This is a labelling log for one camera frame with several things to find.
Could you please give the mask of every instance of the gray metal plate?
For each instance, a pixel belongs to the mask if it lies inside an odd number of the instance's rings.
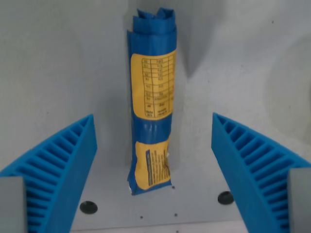
[[[179,32],[169,148],[175,190],[133,197],[126,29],[137,7],[160,5],[176,9]],[[210,149],[212,112],[311,154],[310,7],[304,0],[1,1],[0,168],[94,113],[99,148],[81,202],[95,202],[98,212],[78,210],[74,230],[241,219],[235,205],[217,202],[228,187]]]
[[[22,177],[0,177],[0,232],[28,232],[26,189]]]
[[[308,232],[311,228],[311,168],[294,168],[288,175],[288,215],[291,233]]]

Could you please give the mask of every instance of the screw hole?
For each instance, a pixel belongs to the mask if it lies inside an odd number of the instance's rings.
[[[87,200],[80,204],[80,210],[86,215],[92,215],[97,212],[98,207],[94,202]]]
[[[234,202],[231,192],[224,191],[218,195],[218,202],[221,205],[230,205]]]

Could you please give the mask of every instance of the yellow label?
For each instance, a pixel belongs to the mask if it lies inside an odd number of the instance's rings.
[[[173,112],[175,51],[161,56],[131,57],[134,113],[146,120],[159,120]]]
[[[148,189],[170,180],[170,168],[167,160],[169,139],[157,144],[136,142],[137,163],[135,179],[141,189]]]

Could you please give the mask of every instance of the rolled plastic bag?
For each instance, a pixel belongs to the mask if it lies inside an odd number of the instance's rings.
[[[177,31],[174,10],[138,10],[127,33],[131,73],[132,195],[172,185],[171,133]]]

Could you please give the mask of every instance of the plastic wrapper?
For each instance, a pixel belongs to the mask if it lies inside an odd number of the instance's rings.
[[[138,10],[127,39],[132,124],[128,182],[136,195],[171,185],[167,155],[177,41],[174,10],[160,8],[156,15]]]

